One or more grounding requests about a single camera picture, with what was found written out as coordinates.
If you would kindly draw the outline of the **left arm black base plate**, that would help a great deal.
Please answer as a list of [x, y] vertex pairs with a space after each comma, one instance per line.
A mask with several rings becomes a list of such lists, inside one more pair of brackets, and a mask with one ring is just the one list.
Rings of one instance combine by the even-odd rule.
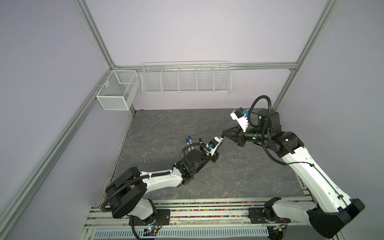
[[149, 226], [149, 225], [158, 225], [158, 226], [168, 226], [171, 220], [171, 210], [170, 209], [156, 209], [156, 212], [150, 215], [147, 219], [141, 220], [139, 217], [134, 216], [130, 221], [129, 225], [134, 224], [135, 226]]

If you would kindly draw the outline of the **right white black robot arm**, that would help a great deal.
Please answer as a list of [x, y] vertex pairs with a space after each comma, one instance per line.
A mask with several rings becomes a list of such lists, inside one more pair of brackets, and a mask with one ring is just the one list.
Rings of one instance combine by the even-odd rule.
[[308, 188], [314, 202], [294, 203], [274, 197], [264, 204], [257, 216], [269, 222], [290, 219], [310, 225], [327, 239], [335, 237], [348, 223], [365, 209], [360, 199], [352, 199], [342, 191], [318, 166], [304, 143], [292, 132], [282, 131], [279, 113], [267, 109], [258, 111], [258, 124], [252, 126], [250, 112], [239, 108], [230, 116], [238, 125], [223, 131], [238, 146], [252, 142], [272, 150], [282, 160], [282, 165], [291, 167]]

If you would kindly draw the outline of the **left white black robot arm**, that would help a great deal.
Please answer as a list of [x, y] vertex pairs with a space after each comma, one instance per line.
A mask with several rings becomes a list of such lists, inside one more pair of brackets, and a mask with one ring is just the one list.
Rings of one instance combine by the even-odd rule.
[[129, 168], [106, 187], [100, 210], [111, 212], [115, 219], [126, 215], [145, 221], [155, 218], [156, 207], [152, 200], [144, 198], [145, 194], [187, 185], [208, 162], [216, 162], [219, 155], [215, 150], [207, 152], [201, 148], [188, 152], [168, 170], [145, 172]]

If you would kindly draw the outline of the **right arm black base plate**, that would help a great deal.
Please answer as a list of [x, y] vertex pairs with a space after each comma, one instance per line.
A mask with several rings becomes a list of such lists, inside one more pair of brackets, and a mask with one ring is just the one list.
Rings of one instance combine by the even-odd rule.
[[252, 224], [283, 224], [291, 223], [290, 219], [279, 218], [273, 210], [265, 207], [249, 208], [248, 218]]

